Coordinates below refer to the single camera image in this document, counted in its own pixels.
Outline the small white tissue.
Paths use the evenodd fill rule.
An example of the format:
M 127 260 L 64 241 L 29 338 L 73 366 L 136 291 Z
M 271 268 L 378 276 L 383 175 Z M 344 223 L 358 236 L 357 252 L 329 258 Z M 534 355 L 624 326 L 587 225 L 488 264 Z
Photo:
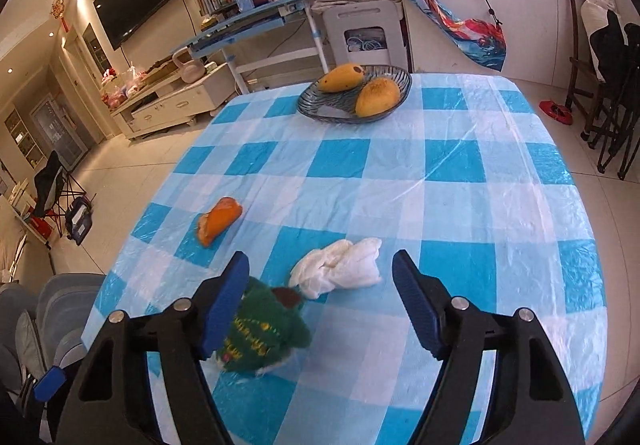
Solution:
M 368 288 L 381 283 L 376 259 L 382 240 L 371 237 L 352 243 L 338 239 L 322 249 L 309 251 L 293 267 L 288 287 L 305 298 L 317 300 L 336 289 Z

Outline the green plush toy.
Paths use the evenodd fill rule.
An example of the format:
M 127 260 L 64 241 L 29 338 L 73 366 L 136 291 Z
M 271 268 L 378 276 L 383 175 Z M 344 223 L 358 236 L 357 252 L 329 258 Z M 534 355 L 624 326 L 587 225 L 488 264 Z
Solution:
M 303 296 L 293 288 L 270 287 L 250 277 L 229 333 L 216 351 L 227 373 L 265 373 L 311 343 L 303 320 Z

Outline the red slipper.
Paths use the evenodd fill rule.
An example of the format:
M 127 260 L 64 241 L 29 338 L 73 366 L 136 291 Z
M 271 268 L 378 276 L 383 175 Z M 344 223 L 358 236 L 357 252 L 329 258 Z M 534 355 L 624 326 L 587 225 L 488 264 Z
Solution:
M 573 124 L 573 115 L 566 106 L 555 103 L 552 100 L 545 100 L 539 103 L 540 110 L 549 118 L 558 121 L 559 124 L 564 126 L 571 126 Z

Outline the black bag on floor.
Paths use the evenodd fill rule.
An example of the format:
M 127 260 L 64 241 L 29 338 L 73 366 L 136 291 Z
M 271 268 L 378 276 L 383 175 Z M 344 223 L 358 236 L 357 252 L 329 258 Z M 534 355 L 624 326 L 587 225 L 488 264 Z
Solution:
M 92 228 L 92 205 L 85 196 L 76 197 L 65 213 L 68 239 L 80 246 Z

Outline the pink kettlebell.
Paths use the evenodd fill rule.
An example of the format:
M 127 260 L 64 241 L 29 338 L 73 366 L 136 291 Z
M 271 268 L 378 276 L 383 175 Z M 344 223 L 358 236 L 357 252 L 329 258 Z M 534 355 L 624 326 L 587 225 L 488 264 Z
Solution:
M 186 84 L 194 83 L 206 74 L 205 65 L 198 58 L 193 57 L 187 46 L 172 54 L 172 61 L 178 68 L 181 80 Z

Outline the white TV cabinet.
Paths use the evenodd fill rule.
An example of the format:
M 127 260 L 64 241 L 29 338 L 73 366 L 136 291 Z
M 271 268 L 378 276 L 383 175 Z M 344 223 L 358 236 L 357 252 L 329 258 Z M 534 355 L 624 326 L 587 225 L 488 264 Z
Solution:
M 210 63 L 205 68 L 205 75 L 193 83 L 184 83 L 173 72 L 132 94 L 111 113 L 122 134 L 133 140 L 179 124 L 193 126 L 198 115 L 214 116 L 233 98 L 235 81 L 227 63 Z

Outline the blue white checkered tablecloth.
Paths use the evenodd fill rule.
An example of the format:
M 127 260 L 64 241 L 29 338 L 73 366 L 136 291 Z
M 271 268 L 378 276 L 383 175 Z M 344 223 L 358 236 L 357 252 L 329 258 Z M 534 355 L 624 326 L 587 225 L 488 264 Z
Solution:
M 281 286 L 309 251 L 382 240 L 382 281 L 304 304 L 308 349 L 257 378 L 204 366 L 232 436 L 247 444 L 403 444 L 439 365 L 393 284 L 394 254 L 480 309 L 527 306 L 544 325 L 582 426 L 596 417 L 606 354 L 601 265 L 570 171 L 518 87 L 501 77 L 423 74 L 373 124 L 324 124 L 300 87 L 235 98 L 186 151 L 126 240 L 90 312 L 165 309 L 235 251 Z M 198 219 L 222 197 L 241 217 L 213 243 Z

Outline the grey cushioned chair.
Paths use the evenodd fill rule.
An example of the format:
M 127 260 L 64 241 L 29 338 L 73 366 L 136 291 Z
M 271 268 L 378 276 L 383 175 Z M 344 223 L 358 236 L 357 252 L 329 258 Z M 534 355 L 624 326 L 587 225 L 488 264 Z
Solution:
M 34 389 L 49 369 L 86 355 L 81 335 L 104 279 L 55 275 L 38 295 L 19 283 L 1 286 L 1 384 L 23 415 L 40 415 Z

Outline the black folding chair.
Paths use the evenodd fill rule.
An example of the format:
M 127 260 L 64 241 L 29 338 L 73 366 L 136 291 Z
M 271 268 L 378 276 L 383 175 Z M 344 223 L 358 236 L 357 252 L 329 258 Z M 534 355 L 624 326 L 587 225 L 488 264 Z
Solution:
M 36 205 L 32 216 L 52 219 L 58 226 L 75 206 L 83 205 L 91 210 L 87 191 L 62 164 L 58 152 L 52 150 L 46 165 L 35 175 Z

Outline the white plastic stool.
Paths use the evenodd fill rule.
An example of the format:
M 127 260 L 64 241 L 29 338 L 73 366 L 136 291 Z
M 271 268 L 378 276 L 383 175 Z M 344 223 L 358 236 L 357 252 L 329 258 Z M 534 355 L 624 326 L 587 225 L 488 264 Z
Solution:
M 337 65 L 390 65 L 408 70 L 398 3 L 374 0 L 331 6 L 322 13 Z

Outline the blue study desk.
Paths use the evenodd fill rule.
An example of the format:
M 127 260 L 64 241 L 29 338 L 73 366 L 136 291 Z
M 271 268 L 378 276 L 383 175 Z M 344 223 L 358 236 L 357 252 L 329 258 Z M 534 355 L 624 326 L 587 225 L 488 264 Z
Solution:
M 200 34 L 188 40 L 184 46 L 194 58 L 209 57 L 221 53 L 227 63 L 235 84 L 241 93 L 250 92 L 244 75 L 247 72 L 279 65 L 303 58 L 315 57 L 320 61 L 324 72 L 329 70 L 326 54 L 323 51 L 321 30 L 311 12 L 312 2 L 316 0 L 266 0 L 255 5 L 253 9 L 223 20 L 204 29 Z M 299 49 L 278 54 L 276 52 L 244 65 L 236 64 L 230 48 L 235 44 L 255 38 L 293 23 L 293 20 L 304 18 L 310 30 L 314 45 L 311 48 Z

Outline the small orange peel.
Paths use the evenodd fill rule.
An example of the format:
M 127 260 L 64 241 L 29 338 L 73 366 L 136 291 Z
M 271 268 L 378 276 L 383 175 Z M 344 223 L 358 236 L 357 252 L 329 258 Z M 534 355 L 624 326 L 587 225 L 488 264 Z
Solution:
M 213 241 L 241 217 L 242 206 L 234 198 L 222 197 L 198 219 L 198 241 L 208 248 Z

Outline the dark glass fruit bowl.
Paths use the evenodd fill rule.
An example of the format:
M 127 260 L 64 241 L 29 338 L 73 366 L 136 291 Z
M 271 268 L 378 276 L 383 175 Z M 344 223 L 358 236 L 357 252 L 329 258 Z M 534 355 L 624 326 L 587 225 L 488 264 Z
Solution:
M 361 91 L 370 81 L 384 78 L 396 84 L 398 98 L 395 103 L 386 101 L 383 109 L 372 115 L 359 116 L 357 104 Z M 407 70 L 390 65 L 364 65 L 363 80 L 358 86 L 340 92 L 320 90 L 320 81 L 309 84 L 297 98 L 297 111 L 310 119 L 329 122 L 329 124 L 370 124 L 390 116 L 407 98 L 412 79 Z

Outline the dark wooden chair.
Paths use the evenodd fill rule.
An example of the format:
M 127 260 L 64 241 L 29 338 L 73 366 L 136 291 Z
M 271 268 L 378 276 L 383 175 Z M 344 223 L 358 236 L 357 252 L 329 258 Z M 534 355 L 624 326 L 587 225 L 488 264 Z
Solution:
M 639 153 L 639 26 L 624 23 L 614 0 L 568 0 L 573 55 L 565 107 L 585 118 L 580 136 L 600 150 L 602 173 L 620 156 L 626 176 Z

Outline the colourful hanging bag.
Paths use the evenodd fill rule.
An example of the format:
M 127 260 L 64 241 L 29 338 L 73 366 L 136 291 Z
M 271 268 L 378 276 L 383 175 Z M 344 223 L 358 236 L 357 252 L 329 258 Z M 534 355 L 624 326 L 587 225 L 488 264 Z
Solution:
M 408 0 L 431 20 L 475 64 L 501 72 L 506 61 L 506 38 L 493 9 L 494 20 L 460 18 L 438 0 Z

